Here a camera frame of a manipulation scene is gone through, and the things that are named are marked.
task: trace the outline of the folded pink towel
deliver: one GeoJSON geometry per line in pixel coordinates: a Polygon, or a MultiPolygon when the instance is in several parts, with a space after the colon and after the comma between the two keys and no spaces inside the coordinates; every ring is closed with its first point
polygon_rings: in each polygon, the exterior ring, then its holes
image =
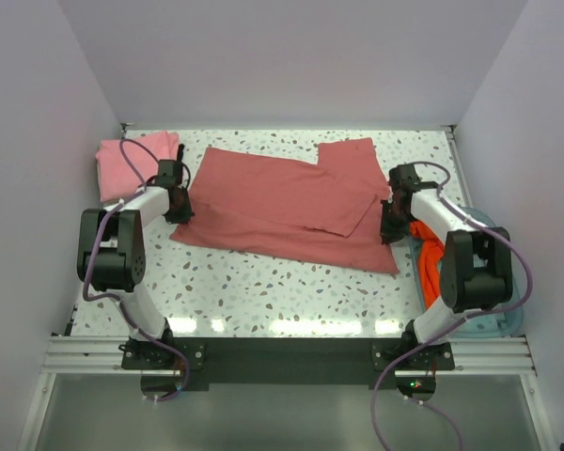
{"type": "MultiPolygon", "coordinates": [[[[157,132],[134,138],[134,141],[146,146],[158,160],[176,159],[180,137],[177,133],[157,132]]],[[[124,144],[126,155],[138,169],[144,179],[157,173],[158,164],[142,148],[124,144]]],[[[118,139],[101,141],[101,148],[96,154],[98,160],[98,183],[101,189],[101,202],[119,199],[133,194],[140,185],[137,175],[128,166],[119,150],[118,139]]]]}
{"type": "Polygon", "coordinates": [[[321,144],[317,165],[209,148],[190,190],[196,216],[171,239],[398,273],[380,239],[388,195],[369,138],[321,144]]]}

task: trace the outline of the speckled white tabletop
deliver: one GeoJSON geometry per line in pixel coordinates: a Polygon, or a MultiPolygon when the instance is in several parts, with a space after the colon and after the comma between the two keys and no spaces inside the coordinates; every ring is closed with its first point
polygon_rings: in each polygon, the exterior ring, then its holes
{"type": "MultiPolygon", "coordinates": [[[[134,138],[153,130],[129,131],[134,138]]],[[[180,130],[184,161],[195,173],[205,149],[216,146],[316,163],[318,143],[371,137],[384,173],[416,160],[446,166],[447,195],[462,203],[462,189],[444,132],[180,130]]],[[[423,179],[440,179],[419,166],[423,179]]],[[[397,336],[422,307],[407,241],[393,244],[399,275],[193,247],[171,241],[175,227],[159,218],[145,228],[144,279],[175,335],[397,336]]],[[[128,329],[108,301],[78,299],[72,335],[122,336],[128,329]]]]}

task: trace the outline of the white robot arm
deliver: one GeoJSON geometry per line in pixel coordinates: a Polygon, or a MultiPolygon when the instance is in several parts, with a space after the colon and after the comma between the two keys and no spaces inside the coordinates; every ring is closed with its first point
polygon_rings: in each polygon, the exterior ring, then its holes
{"type": "MultiPolygon", "coordinates": [[[[165,340],[169,333],[166,319],[159,313],[142,283],[146,270],[143,228],[159,216],[164,216],[169,223],[175,224],[190,220],[193,216],[190,200],[187,191],[179,186],[180,183],[180,162],[161,160],[153,185],[141,187],[136,192],[142,192],[141,195],[137,195],[123,207],[116,204],[104,210],[85,210],[82,214],[77,256],[78,275],[84,281],[88,266],[93,265],[91,285],[97,291],[108,290],[124,303],[130,339],[135,341],[148,341],[140,334],[140,330],[156,340],[165,340]],[[116,246],[102,245],[95,260],[91,262],[90,256],[99,224],[108,211],[118,207],[119,210],[108,220],[102,235],[102,244],[116,241],[116,246]]],[[[116,304],[123,315],[121,304],[116,304]]]]}
{"type": "MultiPolygon", "coordinates": [[[[441,269],[441,296],[421,316],[408,324],[413,344],[435,337],[468,313],[491,310],[509,301],[512,294],[510,249],[474,229],[456,216],[462,211],[448,199],[439,198],[437,184],[422,181],[413,164],[391,169],[392,201],[383,202],[381,236],[384,244],[409,235],[412,221],[422,221],[445,244],[441,269]],[[484,262],[476,266],[474,256],[484,262]]],[[[509,240],[503,227],[492,227],[509,240]]],[[[447,341],[445,336],[435,344],[447,341]]]]}

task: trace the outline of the white wall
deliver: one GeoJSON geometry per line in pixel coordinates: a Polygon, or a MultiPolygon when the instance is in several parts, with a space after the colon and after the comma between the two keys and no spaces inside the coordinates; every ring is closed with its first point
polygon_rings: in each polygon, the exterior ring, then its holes
{"type": "Polygon", "coordinates": [[[59,0],[120,121],[455,124],[525,0],[59,0]]]}
{"type": "Polygon", "coordinates": [[[460,122],[475,205],[532,264],[526,332],[564,442],[564,0],[529,0],[460,122]]]}
{"type": "Polygon", "coordinates": [[[0,0],[0,450],[15,448],[77,286],[93,153],[118,124],[54,0],[0,0]]]}

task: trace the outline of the purple cable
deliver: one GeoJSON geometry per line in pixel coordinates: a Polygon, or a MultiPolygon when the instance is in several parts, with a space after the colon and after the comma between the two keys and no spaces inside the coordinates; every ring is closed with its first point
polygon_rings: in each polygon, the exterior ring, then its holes
{"type": "MultiPolygon", "coordinates": [[[[133,144],[136,144],[137,146],[141,147],[143,150],[145,150],[154,159],[155,162],[158,163],[159,160],[157,160],[157,157],[155,157],[154,154],[148,148],[146,148],[142,144],[138,143],[137,141],[134,141],[133,139],[122,138],[119,141],[119,150],[121,151],[121,155],[123,155],[123,158],[126,161],[126,163],[130,166],[130,168],[134,171],[134,173],[140,179],[140,181],[142,183],[141,186],[146,189],[147,183],[144,180],[144,178],[142,177],[142,174],[140,174],[140,171],[138,171],[138,169],[133,165],[132,161],[128,158],[128,156],[125,153],[125,150],[123,148],[123,143],[125,143],[125,142],[133,143],[133,144]]],[[[92,252],[90,253],[90,258],[89,258],[89,261],[87,263],[86,277],[84,277],[84,289],[82,291],[82,296],[83,296],[85,301],[89,301],[89,302],[98,301],[99,299],[104,299],[104,298],[111,298],[114,301],[119,302],[118,307],[119,307],[119,310],[121,311],[121,315],[123,316],[125,321],[129,324],[129,326],[132,329],[136,329],[139,334],[144,336],[153,345],[158,346],[159,348],[162,348],[164,350],[171,352],[172,354],[176,355],[177,357],[179,357],[184,362],[184,379],[181,383],[181,387],[176,392],[173,392],[173,393],[170,393],[168,395],[164,395],[162,397],[156,398],[157,402],[162,402],[162,401],[167,401],[169,399],[173,399],[174,397],[176,397],[178,395],[179,391],[183,390],[186,387],[186,385],[188,385],[188,380],[190,379],[190,362],[188,361],[186,356],[184,354],[182,354],[181,352],[179,352],[178,350],[176,350],[175,348],[172,348],[172,347],[166,345],[165,343],[160,342],[159,340],[157,340],[153,336],[150,336],[149,334],[144,332],[142,329],[140,329],[138,327],[138,325],[130,317],[128,311],[125,308],[123,301],[121,300],[121,298],[117,294],[106,292],[106,293],[97,294],[97,295],[94,295],[94,296],[89,295],[90,281],[92,280],[92,274],[94,273],[94,267],[96,266],[96,258],[97,258],[97,255],[98,255],[98,251],[101,248],[102,236],[104,235],[104,230],[106,229],[106,224],[108,223],[109,219],[115,213],[117,213],[119,210],[121,210],[121,208],[123,208],[123,206],[125,204],[127,204],[128,202],[131,202],[132,200],[136,199],[137,197],[139,197],[143,193],[144,193],[144,191],[138,191],[138,192],[132,194],[130,197],[125,199],[123,201],[123,203],[119,202],[112,210],[109,210],[108,212],[106,212],[106,214],[102,217],[101,223],[99,224],[99,227],[98,227],[98,231],[96,232],[96,239],[94,240],[94,244],[92,246],[92,252]]]]}
{"type": "MultiPolygon", "coordinates": [[[[443,170],[443,172],[445,172],[446,179],[443,180],[439,184],[439,186],[437,187],[437,193],[439,195],[439,200],[441,201],[441,203],[449,211],[451,211],[458,218],[460,218],[462,221],[464,221],[466,224],[468,224],[469,226],[475,228],[476,230],[480,230],[480,231],[486,233],[487,235],[490,235],[491,237],[495,238],[496,240],[502,242],[503,244],[505,244],[510,249],[510,251],[514,255],[516,255],[516,257],[520,260],[520,263],[523,265],[523,268],[524,268],[525,273],[526,273],[526,291],[525,291],[525,294],[523,295],[523,297],[517,303],[514,303],[514,304],[506,306],[506,307],[500,307],[500,308],[497,308],[495,310],[491,310],[491,311],[487,311],[487,312],[486,311],[474,312],[474,313],[466,315],[464,318],[458,319],[456,322],[447,326],[443,331],[439,332],[438,334],[436,334],[435,336],[433,336],[429,340],[427,340],[424,343],[416,346],[412,350],[405,352],[403,355],[401,355],[400,357],[395,359],[393,362],[391,362],[384,369],[383,373],[380,375],[380,377],[376,381],[376,384],[374,385],[374,391],[372,393],[372,398],[371,398],[370,403],[369,403],[369,412],[370,412],[370,415],[371,415],[372,425],[374,426],[374,432],[376,433],[378,440],[380,441],[381,445],[383,446],[383,448],[386,451],[392,451],[392,449],[391,449],[390,444],[388,444],[388,441],[384,438],[382,432],[380,431],[380,428],[378,426],[378,415],[376,414],[376,396],[378,395],[378,390],[380,389],[380,386],[381,386],[384,378],[386,377],[386,375],[395,366],[397,366],[400,362],[402,362],[405,359],[411,357],[412,355],[416,354],[417,352],[420,352],[421,350],[423,350],[427,346],[431,345],[435,341],[439,340],[440,338],[443,338],[445,335],[452,333],[458,327],[462,326],[467,320],[477,318],[477,317],[484,317],[486,315],[496,315],[496,314],[499,314],[499,313],[508,313],[512,310],[515,310],[515,309],[521,307],[522,305],[524,305],[528,301],[528,299],[530,298],[530,295],[533,291],[533,273],[530,269],[530,266],[526,262],[524,256],[517,249],[514,248],[514,245],[509,240],[506,240],[504,237],[502,237],[498,233],[494,232],[493,230],[491,230],[487,226],[482,225],[482,224],[478,223],[477,221],[473,221],[469,216],[464,214],[461,210],[457,209],[455,206],[453,206],[449,201],[447,201],[445,199],[445,196],[442,194],[442,191],[443,191],[443,188],[445,187],[445,185],[447,185],[447,183],[451,179],[451,174],[449,174],[449,171],[439,163],[412,162],[412,164],[425,164],[425,165],[429,164],[431,166],[438,167],[439,169],[443,170]]],[[[416,401],[414,399],[412,399],[412,401],[419,404],[419,401],[416,401]]],[[[449,424],[455,429],[456,434],[458,435],[458,442],[460,444],[460,451],[463,451],[465,449],[464,443],[463,443],[463,436],[460,433],[460,430],[458,429],[456,423],[451,418],[449,418],[449,416],[446,413],[442,412],[438,408],[433,407],[432,405],[429,405],[428,403],[424,403],[423,405],[425,407],[439,413],[449,422],[449,424]]]]}

